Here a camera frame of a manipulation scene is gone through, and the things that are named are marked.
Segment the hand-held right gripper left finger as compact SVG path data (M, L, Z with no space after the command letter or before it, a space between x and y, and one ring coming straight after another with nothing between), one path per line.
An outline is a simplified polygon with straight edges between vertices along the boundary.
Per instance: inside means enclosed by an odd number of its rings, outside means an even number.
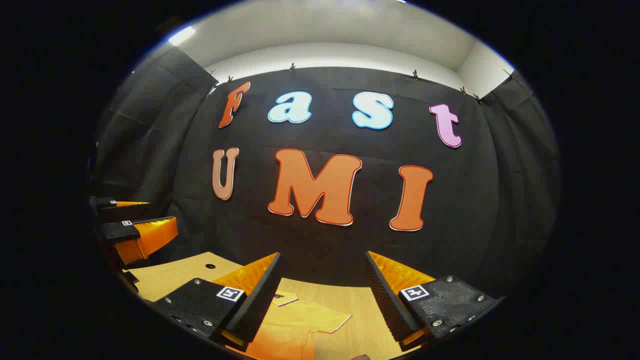
M192 278L151 305L199 337L246 351L281 278L281 253L277 251L213 281Z

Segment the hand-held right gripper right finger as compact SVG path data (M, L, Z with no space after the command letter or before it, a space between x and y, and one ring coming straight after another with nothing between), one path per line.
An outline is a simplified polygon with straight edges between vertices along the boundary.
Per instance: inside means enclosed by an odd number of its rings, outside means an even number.
M365 252L365 263L375 303L402 351L454 338L502 303L457 275L434 278L374 251Z

